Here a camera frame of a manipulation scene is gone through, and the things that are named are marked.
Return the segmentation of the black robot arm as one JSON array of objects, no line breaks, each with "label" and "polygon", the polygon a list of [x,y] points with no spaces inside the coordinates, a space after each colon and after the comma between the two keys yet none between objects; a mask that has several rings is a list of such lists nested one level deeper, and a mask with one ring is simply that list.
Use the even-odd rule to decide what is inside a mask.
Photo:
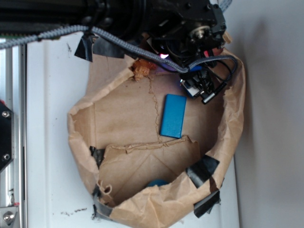
[{"label": "black robot arm", "polygon": [[222,9],[209,0],[3,0],[1,49],[83,32],[76,55],[142,57],[180,74],[204,104],[228,83],[214,86],[211,69],[224,46]]}]

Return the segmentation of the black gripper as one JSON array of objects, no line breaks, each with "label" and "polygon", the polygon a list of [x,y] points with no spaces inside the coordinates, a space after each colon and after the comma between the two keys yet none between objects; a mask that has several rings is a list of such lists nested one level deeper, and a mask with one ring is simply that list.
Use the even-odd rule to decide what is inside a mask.
[{"label": "black gripper", "polygon": [[152,48],[167,54],[180,67],[181,84],[194,98],[207,104],[225,86],[214,86],[211,69],[217,65],[214,50],[224,46],[223,11],[209,0],[151,0],[145,31]]}]

